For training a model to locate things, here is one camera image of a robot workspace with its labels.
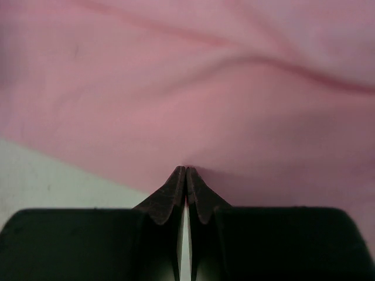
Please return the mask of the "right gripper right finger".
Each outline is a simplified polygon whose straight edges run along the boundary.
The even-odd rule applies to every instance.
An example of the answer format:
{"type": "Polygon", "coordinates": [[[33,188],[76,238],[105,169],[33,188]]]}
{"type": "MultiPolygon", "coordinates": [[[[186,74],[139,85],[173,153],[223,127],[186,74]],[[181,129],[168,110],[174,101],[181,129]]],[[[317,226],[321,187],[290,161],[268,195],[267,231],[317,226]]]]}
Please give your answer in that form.
{"type": "Polygon", "coordinates": [[[356,224],[325,207],[235,207],[186,171],[192,280],[373,280],[356,224]]]}

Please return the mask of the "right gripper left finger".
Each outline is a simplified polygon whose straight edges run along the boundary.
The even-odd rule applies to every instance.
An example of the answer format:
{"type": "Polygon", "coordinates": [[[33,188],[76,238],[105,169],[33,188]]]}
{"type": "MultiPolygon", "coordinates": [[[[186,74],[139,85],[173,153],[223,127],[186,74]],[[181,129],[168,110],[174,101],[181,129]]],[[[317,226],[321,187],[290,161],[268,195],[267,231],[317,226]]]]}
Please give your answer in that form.
{"type": "Polygon", "coordinates": [[[28,208],[1,231],[2,280],[179,280],[186,169],[134,208],[28,208]]]}

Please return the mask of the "pink t shirt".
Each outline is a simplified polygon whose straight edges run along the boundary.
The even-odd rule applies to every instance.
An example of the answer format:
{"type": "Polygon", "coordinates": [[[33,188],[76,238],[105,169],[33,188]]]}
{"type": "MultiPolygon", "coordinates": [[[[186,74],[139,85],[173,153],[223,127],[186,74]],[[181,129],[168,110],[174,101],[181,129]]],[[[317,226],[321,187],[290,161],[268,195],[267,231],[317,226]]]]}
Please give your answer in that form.
{"type": "Polygon", "coordinates": [[[329,205],[374,249],[373,1],[2,1],[1,135],[141,190],[329,205]]]}

